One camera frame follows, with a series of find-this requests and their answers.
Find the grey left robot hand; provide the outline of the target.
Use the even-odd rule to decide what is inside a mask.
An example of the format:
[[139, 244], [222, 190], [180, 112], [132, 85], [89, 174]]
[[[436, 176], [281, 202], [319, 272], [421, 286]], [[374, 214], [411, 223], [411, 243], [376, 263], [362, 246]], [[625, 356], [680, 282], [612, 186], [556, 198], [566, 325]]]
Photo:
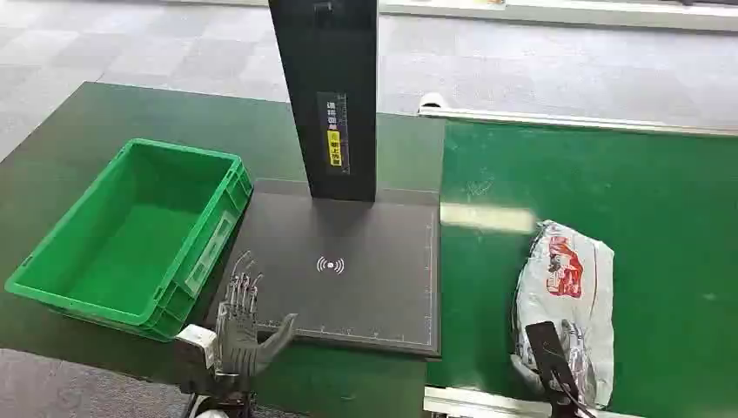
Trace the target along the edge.
[[258, 283], [263, 278], [252, 251], [238, 256], [218, 305], [216, 334], [219, 371], [223, 374], [249, 378], [260, 374], [292, 341], [296, 313], [287, 314], [269, 338], [258, 340]]

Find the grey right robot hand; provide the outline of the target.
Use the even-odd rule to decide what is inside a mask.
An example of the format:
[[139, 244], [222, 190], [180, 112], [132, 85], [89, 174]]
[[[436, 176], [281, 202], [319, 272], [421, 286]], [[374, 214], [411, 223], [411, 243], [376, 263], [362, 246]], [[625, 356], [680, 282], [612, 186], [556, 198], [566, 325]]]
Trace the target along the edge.
[[525, 331], [551, 406], [551, 417], [594, 418], [595, 414], [579, 400], [579, 389], [554, 324], [551, 321], [534, 323], [525, 326]]

